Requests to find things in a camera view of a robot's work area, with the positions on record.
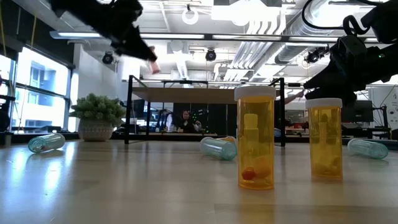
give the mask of person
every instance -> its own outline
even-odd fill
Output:
[[[184,133],[198,133],[201,130],[200,121],[192,122],[190,119],[189,111],[185,110],[182,112],[182,123],[179,127]]]
[[[303,97],[304,96],[304,90],[301,91],[300,93],[297,93],[293,96],[288,96],[285,98],[285,105],[290,103],[291,101],[294,101],[294,99],[298,98],[298,97]],[[275,105],[274,105],[274,126],[275,128],[280,129],[280,127],[282,126],[282,121],[281,121],[281,117],[280,117],[280,100],[275,100]]]

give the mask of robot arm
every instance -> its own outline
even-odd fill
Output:
[[[110,39],[116,54],[156,61],[156,55],[141,39],[139,28],[132,25],[143,10],[138,0],[112,0],[109,4],[101,4],[97,0],[49,2],[58,17],[68,11],[103,37]]]
[[[398,23],[397,12],[398,1],[390,0],[361,19],[365,28],[373,29],[378,41],[392,44],[384,49],[366,48],[346,28],[348,35],[330,48],[329,65],[304,84],[305,89],[314,89],[305,95],[306,99],[341,98],[345,105],[352,104],[356,100],[354,91],[364,90],[366,85],[379,80],[388,82],[398,74],[398,30],[392,29]]]

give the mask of white pot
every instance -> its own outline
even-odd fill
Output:
[[[112,123],[100,120],[81,119],[78,128],[79,138],[84,141],[106,141],[112,132]]]

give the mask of table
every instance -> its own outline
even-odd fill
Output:
[[[0,149],[0,223],[397,223],[398,154],[349,156],[344,181],[312,180],[308,144],[275,147],[275,189],[237,185],[236,161],[198,142],[68,142]]]

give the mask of potted plant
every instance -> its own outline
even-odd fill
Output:
[[[69,116],[80,118],[78,134],[84,141],[106,141],[111,138],[113,128],[121,124],[125,110],[119,99],[90,93],[77,100]]]

